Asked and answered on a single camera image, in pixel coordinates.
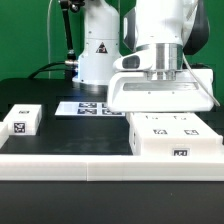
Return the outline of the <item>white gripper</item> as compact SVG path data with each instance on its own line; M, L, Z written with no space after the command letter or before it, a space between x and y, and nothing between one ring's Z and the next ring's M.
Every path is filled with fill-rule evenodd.
M177 72L173 80L160 80L146 72L119 72L108 86L107 106L113 112L199 112L212 109L213 71Z

